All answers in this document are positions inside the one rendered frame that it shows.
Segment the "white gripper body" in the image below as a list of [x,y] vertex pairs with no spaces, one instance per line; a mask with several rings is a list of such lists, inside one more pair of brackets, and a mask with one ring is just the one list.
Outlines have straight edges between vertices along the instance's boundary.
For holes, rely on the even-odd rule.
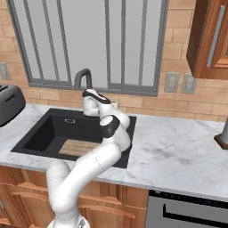
[[84,114],[88,117],[98,117],[99,116],[98,111],[99,111],[98,107],[91,107],[91,106],[84,107]]

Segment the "dark grey sink faucet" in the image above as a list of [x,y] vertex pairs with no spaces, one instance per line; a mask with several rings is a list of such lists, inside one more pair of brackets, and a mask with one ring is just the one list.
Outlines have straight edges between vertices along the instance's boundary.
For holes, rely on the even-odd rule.
[[81,87],[81,79],[82,79],[82,77],[85,77],[86,88],[87,89],[92,89],[93,88],[92,74],[91,74],[91,71],[89,69],[82,69],[76,74],[74,87],[76,89],[79,89]]

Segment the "wooden cutting board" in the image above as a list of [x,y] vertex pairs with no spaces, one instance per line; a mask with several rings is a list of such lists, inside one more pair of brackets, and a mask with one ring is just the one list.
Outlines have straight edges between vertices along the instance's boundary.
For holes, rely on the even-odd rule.
[[99,146],[97,142],[67,140],[61,147],[60,154],[82,156],[97,146]]

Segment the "black sink basin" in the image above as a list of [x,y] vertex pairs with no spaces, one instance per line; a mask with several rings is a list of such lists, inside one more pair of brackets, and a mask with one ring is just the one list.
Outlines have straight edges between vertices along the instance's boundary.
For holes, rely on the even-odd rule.
[[76,161],[76,155],[60,154],[67,140],[100,143],[100,120],[78,110],[49,109],[12,152]]

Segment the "grey framed window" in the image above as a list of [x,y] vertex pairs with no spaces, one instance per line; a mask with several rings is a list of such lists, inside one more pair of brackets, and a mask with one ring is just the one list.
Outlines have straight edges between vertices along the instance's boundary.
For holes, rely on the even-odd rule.
[[30,86],[155,96],[169,0],[6,0]]

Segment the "black toaster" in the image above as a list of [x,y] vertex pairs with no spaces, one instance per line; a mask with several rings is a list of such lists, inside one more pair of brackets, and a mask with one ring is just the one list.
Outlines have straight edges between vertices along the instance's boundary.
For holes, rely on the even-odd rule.
[[0,84],[0,127],[14,119],[25,106],[24,95],[18,86]]

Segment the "wooden base cupboard door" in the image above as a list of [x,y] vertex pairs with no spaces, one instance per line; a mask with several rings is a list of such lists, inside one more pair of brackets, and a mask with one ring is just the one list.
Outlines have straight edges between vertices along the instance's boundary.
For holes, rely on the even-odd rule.
[[45,173],[0,165],[0,228],[47,228],[54,219]]
[[149,191],[92,181],[79,195],[79,210],[91,228],[144,228]]

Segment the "grey cylinder on brown base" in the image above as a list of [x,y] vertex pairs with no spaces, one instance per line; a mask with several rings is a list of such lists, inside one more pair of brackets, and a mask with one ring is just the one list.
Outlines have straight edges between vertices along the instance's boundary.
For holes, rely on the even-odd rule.
[[223,150],[228,150],[228,119],[226,119],[224,124],[223,132],[216,135],[214,139]]

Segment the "grey dishwasher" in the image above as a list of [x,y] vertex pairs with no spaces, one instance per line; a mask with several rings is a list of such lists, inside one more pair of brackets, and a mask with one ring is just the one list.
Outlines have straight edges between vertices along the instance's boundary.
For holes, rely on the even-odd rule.
[[149,190],[145,228],[228,228],[228,202]]

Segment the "grey wall outlet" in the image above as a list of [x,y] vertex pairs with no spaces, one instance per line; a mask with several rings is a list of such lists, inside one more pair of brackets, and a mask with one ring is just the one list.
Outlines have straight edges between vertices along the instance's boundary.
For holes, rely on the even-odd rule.
[[180,74],[176,72],[168,72],[166,74],[164,91],[166,93],[176,93],[178,88]]
[[183,84],[182,84],[182,93],[183,94],[194,94],[196,85],[197,85],[197,78],[194,78],[192,74],[185,73],[183,76]]
[[0,62],[0,76],[3,80],[11,79],[7,64],[4,62]]

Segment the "wooden wall cupboard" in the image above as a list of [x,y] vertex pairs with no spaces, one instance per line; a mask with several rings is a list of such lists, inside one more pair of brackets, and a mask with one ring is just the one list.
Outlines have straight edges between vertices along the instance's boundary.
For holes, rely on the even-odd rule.
[[192,25],[191,25],[191,34],[189,38],[189,44],[186,54],[186,59],[188,61],[191,74],[195,78],[196,68],[197,68],[197,59],[200,52],[200,41],[202,38],[203,28],[206,22],[206,14],[208,9],[209,0],[196,0]]

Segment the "wooden wall cupboard door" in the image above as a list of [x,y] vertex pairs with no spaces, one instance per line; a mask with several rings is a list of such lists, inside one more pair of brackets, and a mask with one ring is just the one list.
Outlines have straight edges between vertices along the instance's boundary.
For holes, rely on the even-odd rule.
[[[220,5],[225,6],[224,18],[217,39],[212,65],[208,68],[208,55],[216,29]],[[200,41],[196,76],[212,79],[228,78],[228,0],[209,0],[206,22]]]

